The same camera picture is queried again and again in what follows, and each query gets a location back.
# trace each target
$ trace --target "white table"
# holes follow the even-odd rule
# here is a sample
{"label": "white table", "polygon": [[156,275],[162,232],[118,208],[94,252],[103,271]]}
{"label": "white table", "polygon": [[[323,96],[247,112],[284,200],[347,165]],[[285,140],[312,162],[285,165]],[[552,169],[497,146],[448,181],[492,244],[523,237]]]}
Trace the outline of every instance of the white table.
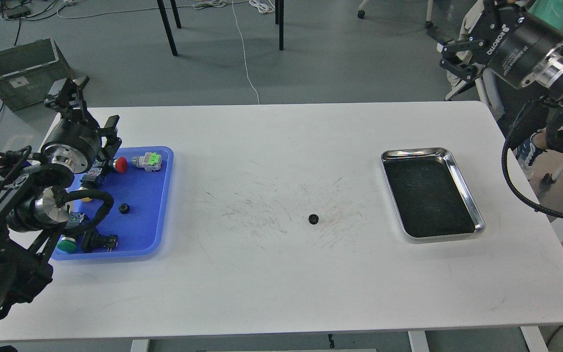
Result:
{"label": "white table", "polygon": [[[563,248],[505,185],[479,102],[91,113],[121,116],[123,147],[174,151],[163,241],[131,261],[52,260],[54,282],[13,306],[0,341],[563,323]],[[422,147],[454,154],[482,234],[405,238],[380,155]]]}

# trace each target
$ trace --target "black chair leg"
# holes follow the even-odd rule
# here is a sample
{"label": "black chair leg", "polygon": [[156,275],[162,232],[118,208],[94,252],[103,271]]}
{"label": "black chair leg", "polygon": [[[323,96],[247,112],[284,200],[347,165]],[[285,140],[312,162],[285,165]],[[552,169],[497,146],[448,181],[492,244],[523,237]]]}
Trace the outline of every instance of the black chair leg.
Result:
{"label": "black chair leg", "polygon": [[163,0],[158,0],[158,9],[160,10],[160,16],[162,17],[162,23],[164,24],[166,31],[166,38],[168,39],[168,44],[171,47],[171,53],[173,56],[177,56],[177,47],[175,47],[175,40],[173,39],[173,32],[171,31],[171,26],[168,23],[168,17],[166,16],[166,9],[164,7]]}
{"label": "black chair leg", "polygon": [[280,50],[283,50],[283,0],[276,0],[279,2],[279,22],[280,22]]}
{"label": "black chair leg", "polygon": [[177,12],[177,4],[175,0],[171,0],[171,9],[173,9],[173,17],[175,17],[175,23],[177,27],[181,29],[181,21],[179,20],[179,13]]}

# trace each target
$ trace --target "white cable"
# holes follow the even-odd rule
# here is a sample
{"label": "white cable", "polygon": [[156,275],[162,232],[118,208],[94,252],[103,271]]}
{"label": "white cable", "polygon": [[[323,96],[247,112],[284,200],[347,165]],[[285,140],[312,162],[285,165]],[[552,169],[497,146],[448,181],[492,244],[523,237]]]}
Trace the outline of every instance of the white cable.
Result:
{"label": "white cable", "polygon": [[193,0],[193,9],[201,10],[207,7],[226,7],[228,2],[226,0]]}
{"label": "white cable", "polygon": [[255,96],[258,98],[258,105],[259,105],[260,104],[260,94],[258,94],[258,91],[253,86],[253,83],[251,83],[251,79],[249,78],[249,69],[246,67],[246,51],[244,50],[244,38],[242,36],[242,31],[240,30],[240,27],[238,26],[238,17],[236,17],[236,11],[234,11],[234,2],[232,2],[232,12],[234,13],[234,19],[236,20],[236,28],[238,29],[238,33],[240,34],[240,40],[243,43],[244,71],[246,72],[246,79],[249,81],[249,85],[251,85],[251,88],[253,88],[253,91],[255,92]]}
{"label": "white cable", "polygon": [[260,0],[249,0],[249,5],[258,9],[258,12],[261,13],[261,14],[274,13],[275,12],[275,5],[273,5],[271,0],[268,0],[268,3],[270,5],[263,4],[263,3],[260,2]]}
{"label": "white cable", "polygon": [[[183,7],[192,7],[195,10],[200,10],[200,9],[205,9],[206,7],[225,7],[228,4],[228,2],[226,0],[193,0],[193,1],[196,1],[197,3],[193,4],[193,5],[183,5],[183,6],[177,6],[177,7],[178,7],[178,9],[181,9]],[[237,2],[237,4],[244,4],[246,2],[248,2],[248,0]],[[91,18],[91,17],[103,16],[105,14],[132,13],[132,12],[136,12],[136,11],[149,11],[149,10],[157,10],[158,9],[158,7],[148,7],[146,9],[110,11],[110,12],[107,12],[107,13],[91,14],[91,15],[88,15],[88,16],[64,17],[64,16],[60,15],[60,11],[63,8],[65,8],[64,4],[60,8],[58,8],[58,10],[56,11],[56,14],[58,14],[58,17],[63,18],[65,20],[78,20],[80,18]]]}

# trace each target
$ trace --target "red button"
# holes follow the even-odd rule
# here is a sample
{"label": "red button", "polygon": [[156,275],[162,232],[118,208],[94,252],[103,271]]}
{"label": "red button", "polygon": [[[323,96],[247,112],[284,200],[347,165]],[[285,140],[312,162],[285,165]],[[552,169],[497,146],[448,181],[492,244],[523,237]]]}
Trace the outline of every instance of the red button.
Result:
{"label": "red button", "polygon": [[124,174],[125,171],[127,171],[127,159],[123,158],[122,156],[116,159],[116,162],[114,162],[114,169],[119,174]]}

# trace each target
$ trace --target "label sticker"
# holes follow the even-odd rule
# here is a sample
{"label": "label sticker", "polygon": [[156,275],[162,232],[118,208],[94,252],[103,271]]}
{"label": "label sticker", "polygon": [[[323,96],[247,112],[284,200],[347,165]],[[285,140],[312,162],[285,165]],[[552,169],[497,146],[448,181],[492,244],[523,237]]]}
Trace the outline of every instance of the label sticker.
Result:
{"label": "label sticker", "polygon": [[27,78],[23,76],[14,78],[13,80],[9,80],[8,82],[10,82],[13,88],[23,87],[29,84]]}

